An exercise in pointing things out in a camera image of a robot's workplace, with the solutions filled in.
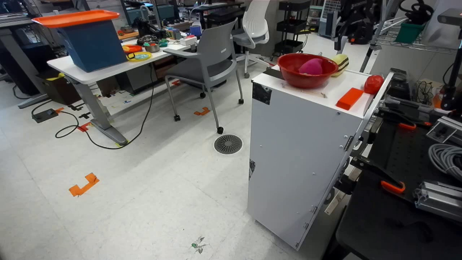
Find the red bowl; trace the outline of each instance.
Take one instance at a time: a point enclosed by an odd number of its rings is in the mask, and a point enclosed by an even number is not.
[[[309,75],[301,73],[299,67],[308,62],[309,59],[318,57],[321,59],[321,66],[324,73],[319,75]],[[319,56],[319,54],[309,54],[309,53],[288,53],[277,59],[277,64],[282,70],[283,77],[296,88],[311,89],[311,88],[321,88],[328,83],[328,79],[332,73],[337,72],[338,66],[334,60]]]

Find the white tile floor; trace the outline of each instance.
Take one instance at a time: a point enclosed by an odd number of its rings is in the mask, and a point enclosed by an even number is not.
[[[311,37],[308,50],[319,49],[327,51],[332,43]],[[254,66],[251,75],[262,70]],[[142,137],[111,151],[93,145],[80,131],[57,140],[55,131],[72,118],[58,115],[36,124],[32,108],[16,106],[13,85],[0,82],[0,258],[319,258],[338,215],[319,218],[296,252],[246,210],[250,79],[243,85],[244,105],[237,105],[234,79],[214,92],[225,132],[244,141],[238,153],[224,155],[214,150],[212,114],[194,114],[208,102],[192,88],[176,90],[182,121],[172,119],[168,96],[159,93]],[[114,124],[133,137],[146,106],[117,115]],[[113,144],[96,128],[90,132],[98,142]],[[84,184],[90,171],[100,181],[85,194],[71,196],[68,189]],[[205,236],[202,252],[191,245],[198,236]]]

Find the orange tray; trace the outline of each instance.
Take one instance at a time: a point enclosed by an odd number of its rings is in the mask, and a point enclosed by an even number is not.
[[[36,17],[36,18],[33,18],[33,21],[36,21],[45,27],[61,28],[61,27],[71,27],[71,25],[106,21],[106,20],[113,20],[113,18],[119,18],[119,12],[110,11],[110,10],[103,10],[103,8],[94,8],[94,10],[87,10],[87,11],[75,11],[75,12],[67,12],[67,14]]]

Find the cabinet door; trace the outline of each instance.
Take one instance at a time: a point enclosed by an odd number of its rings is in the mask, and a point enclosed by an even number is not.
[[[361,118],[275,89],[264,101],[253,101],[249,209],[298,249]]]

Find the white cart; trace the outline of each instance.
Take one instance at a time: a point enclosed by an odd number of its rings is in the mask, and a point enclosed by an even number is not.
[[[368,75],[344,72],[306,90],[277,73],[253,79],[249,210],[299,249],[393,75],[376,98],[363,93],[347,111],[337,101]]]

